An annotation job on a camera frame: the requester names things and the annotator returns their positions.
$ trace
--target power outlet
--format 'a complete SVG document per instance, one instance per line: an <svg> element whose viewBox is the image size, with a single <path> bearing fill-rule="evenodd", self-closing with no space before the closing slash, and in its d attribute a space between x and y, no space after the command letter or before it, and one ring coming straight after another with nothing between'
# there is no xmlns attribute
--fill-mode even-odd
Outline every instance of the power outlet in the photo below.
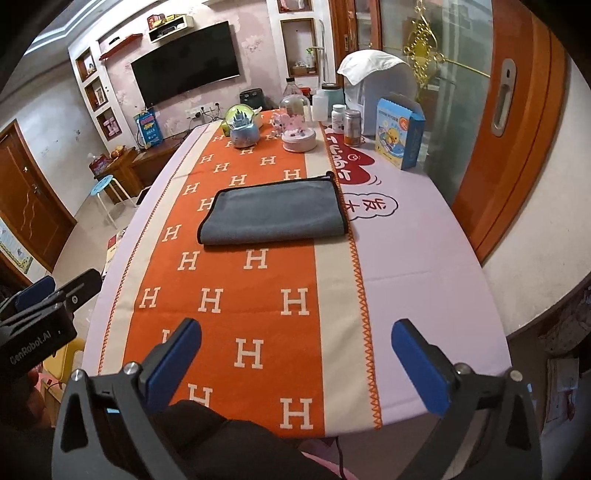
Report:
<svg viewBox="0 0 591 480"><path fill-rule="evenodd" d="M187 118L195 118L195 115L197 115L198 113L211 113L211 112L217 113L217 107L216 107L215 103L205 103L203 105L193 107L193 108L186 111Z"/></svg>

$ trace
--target orange table runner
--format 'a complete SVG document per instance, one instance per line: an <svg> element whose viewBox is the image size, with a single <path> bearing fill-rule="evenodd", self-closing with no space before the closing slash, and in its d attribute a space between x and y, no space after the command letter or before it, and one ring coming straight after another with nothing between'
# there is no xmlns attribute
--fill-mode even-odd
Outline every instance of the orange table runner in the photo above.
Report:
<svg viewBox="0 0 591 480"><path fill-rule="evenodd" d="M180 164L128 261L99 372L141 360L192 317L203 343L173 401L290 437L379 426L352 237L223 248L196 239L219 190L331 169L322 134L313 152L293 154L265 124L258 145L237 150L217 126Z"/></svg>

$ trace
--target blue gripper pad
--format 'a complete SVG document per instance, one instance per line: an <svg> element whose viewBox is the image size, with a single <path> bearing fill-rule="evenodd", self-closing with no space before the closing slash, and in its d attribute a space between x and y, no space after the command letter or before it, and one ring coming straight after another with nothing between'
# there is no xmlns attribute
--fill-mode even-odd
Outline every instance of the blue gripper pad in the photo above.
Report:
<svg viewBox="0 0 591 480"><path fill-rule="evenodd" d="M163 411L193 359L201 348L201 326L193 319L184 319L166 343L157 345L146 357L138 379L149 414Z"/></svg>
<svg viewBox="0 0 591 480"><path fill-rule="evenodd" d="M43 277L41 280L25 288L25 290L18 294L14 307L17 312L22 312L23 310L45 300L55 289L56 281L49 276Z"/></svg>
<svg viewBox="0 0 591 480"><path fill-rule="evenodd" d="M454 383L449 360L437 347L429 345L408 319L394 323L391 340L394 353L427 410L443 417L451 402Z"/></svg>

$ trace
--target snow globe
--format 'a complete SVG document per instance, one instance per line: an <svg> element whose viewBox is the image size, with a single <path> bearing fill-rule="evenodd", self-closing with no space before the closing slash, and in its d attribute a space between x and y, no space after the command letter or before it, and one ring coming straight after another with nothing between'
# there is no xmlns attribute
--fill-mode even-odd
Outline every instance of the snow globe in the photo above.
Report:
<svg viewBox="0 0 591 480"><path fill-rule="evenodd" d="M230 140L235 148L248 148L260 140L261 134L254 121L255 111L242 103L234 105L226 113L230 127Z"/></svg>
<svg viewBox="0 0 591 480"><path fill-rule="evenodd" d="M283 148L288 152L303 153L316 146L310 101L305 96L286 96L271 122L276 132L281 134Z"/></svg>

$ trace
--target wall-mounted tv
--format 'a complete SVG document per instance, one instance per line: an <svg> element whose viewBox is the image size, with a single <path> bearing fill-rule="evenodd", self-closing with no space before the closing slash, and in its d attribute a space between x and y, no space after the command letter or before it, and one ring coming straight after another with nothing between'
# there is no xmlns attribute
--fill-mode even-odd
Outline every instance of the wall-mounted tv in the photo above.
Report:
<svg viewBox="0 0 591 480"><path fill-rule="evenodd" d="M208 83L240 75L228 22L162 45L131 66L146 108Z"/></svg>

